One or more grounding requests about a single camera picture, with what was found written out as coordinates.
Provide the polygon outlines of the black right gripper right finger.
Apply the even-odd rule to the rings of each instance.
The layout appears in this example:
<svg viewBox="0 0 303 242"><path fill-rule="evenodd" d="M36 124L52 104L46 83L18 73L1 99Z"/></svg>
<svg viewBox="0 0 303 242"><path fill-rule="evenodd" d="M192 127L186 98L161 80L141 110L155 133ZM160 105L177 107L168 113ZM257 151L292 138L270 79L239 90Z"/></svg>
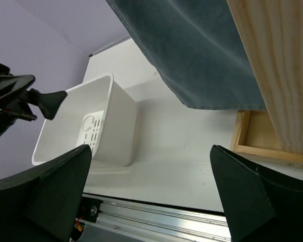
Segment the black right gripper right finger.
<svg viewBox="0 0 303 242"><path fill-rule="evenodd" d="M219 145L210 162L232 241L303 241L303 180Z"/></svg>

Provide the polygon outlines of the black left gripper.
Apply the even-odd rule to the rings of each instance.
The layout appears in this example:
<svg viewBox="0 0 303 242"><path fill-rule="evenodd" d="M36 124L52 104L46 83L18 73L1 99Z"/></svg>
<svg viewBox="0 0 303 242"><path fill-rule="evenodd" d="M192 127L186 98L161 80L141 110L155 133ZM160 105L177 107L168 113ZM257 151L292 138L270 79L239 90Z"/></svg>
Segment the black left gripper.
<svg viewBox="0 0 303 242"><path fill-rule="evenodd" d="M37 106L45 119L55 118L67 92L40 93L35 89L27 90L34 81L33 75L14 76L9 67L0 63L0 121L36 120L37 116L28 104Z"/></svg>

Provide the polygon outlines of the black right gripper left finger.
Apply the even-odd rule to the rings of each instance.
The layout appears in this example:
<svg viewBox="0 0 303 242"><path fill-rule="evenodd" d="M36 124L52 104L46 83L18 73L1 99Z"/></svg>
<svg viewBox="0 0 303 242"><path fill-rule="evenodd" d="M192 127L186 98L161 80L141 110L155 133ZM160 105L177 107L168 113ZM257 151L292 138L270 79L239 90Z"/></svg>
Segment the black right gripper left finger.
<svg viewBox="0 0 303 242"><path fill-rule="evenodd" d="M91 159L81 145L0 179L0 241L69 241Z"/></svg>

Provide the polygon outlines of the light blue denim skirt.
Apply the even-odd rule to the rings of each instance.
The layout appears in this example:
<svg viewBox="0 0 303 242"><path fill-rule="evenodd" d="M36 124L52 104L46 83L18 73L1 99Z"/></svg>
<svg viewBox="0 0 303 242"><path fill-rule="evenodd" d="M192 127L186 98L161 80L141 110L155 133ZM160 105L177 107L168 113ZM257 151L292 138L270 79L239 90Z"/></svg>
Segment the light blue denim skirt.
<svg viewBox="0 0 303 242"><path fill-rule="evenodd" d="M108 1L187 107L266 108L226 1Z"/></svg>

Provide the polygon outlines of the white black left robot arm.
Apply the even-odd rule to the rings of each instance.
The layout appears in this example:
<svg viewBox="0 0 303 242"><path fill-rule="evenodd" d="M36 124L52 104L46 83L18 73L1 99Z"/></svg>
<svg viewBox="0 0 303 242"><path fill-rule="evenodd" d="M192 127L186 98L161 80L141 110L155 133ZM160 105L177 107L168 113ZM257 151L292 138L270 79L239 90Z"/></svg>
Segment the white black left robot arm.
<svg viewBox="0 0 303 242"><path fill-rule="evenodd" d="M0 137L18 119L29 122L37 119L29 105L37 106L45 119L55 118L67 92L41 93L30 88L34 82L34 75L15 76L0 63Z"/></svg>

